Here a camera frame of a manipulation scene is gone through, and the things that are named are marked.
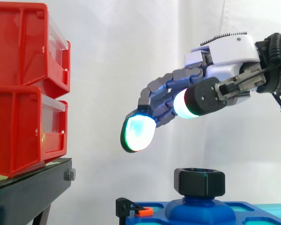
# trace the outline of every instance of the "robotic hand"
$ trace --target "robotic hand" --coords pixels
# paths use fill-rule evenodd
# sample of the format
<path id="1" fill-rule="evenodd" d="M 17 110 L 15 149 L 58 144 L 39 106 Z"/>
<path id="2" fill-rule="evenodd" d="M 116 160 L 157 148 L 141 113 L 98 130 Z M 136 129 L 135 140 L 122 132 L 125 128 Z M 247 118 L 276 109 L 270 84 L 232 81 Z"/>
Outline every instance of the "robotic hand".
<path id="1" fill-rule="evenodd" d="M 246 33 L 225 34 L 185 57 L 185 68 L 150 82 L 138 107 L 126 116 L 121 145 L 128 152 L 146 148 L 155 129 L 177 115 L 194 118 L 238 104 L 250 91 L 272 93 L 281 107 L 281 34 L 254 43 Z"/>

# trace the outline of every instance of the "metal bolt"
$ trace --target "metal bolt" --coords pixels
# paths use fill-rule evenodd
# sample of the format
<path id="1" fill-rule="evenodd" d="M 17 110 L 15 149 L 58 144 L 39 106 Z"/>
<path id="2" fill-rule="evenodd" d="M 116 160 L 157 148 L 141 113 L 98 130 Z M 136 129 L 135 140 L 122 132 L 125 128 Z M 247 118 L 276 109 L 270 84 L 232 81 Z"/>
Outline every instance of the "metal bolt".
<path id="1" fill-rule="evenodd" d="M 76 170 L 71 168 L 68 169 L 67 172 L 65 172 L 65 180 L 67 181 L 74 181 L 76 178 Z"/>

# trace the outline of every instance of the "white fabric background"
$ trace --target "white fabric background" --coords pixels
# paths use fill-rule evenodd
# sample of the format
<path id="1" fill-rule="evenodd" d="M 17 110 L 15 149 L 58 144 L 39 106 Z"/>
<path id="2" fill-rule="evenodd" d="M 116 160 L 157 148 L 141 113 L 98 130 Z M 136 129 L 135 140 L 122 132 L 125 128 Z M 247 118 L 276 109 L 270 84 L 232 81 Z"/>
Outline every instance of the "white fabric background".
<path id="1" fill-rule="evenodd" d="M 281 33 L 281 0 L 45 0 L 72 44 L 68 157 L 76 180 L 51 207 L 49 225 L 117 224 L 115 200 L 169 201 L 178 167 L 226 174 L 219 199 L 281 203 L 281 114 L 269 94 L 156 130 L 125 153 L 119 134 L 140 91 L 183 67 L 184 54 L 226 32 L 255 40 Z"/>

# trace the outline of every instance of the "orange clip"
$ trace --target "orange clip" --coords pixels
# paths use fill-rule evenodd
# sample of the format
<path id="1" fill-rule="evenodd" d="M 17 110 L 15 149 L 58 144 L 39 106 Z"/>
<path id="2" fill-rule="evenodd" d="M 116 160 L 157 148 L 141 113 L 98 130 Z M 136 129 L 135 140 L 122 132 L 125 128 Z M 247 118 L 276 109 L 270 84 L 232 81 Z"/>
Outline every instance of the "orange clip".
<path id="1" fill-rule="evenodd" d="M 138 212 L 135 212 L 135 215 L 137 217 L 148 217 L 153 215 L 153 209 L 150 207 L 144 207 L 145 210 L 139 210 Z"/>

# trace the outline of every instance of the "stacked red bins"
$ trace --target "stacked red bins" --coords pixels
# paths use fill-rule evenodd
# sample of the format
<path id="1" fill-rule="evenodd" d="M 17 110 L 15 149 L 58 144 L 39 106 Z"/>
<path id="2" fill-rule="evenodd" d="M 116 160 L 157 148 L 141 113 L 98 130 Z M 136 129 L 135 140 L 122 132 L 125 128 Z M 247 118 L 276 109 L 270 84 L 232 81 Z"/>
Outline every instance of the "stacked red bins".
<path id="1" fill-rule="evenodd" d="M 0 175 L 67 152 L 70 43 L 42 3 L 0 2 Z"/>

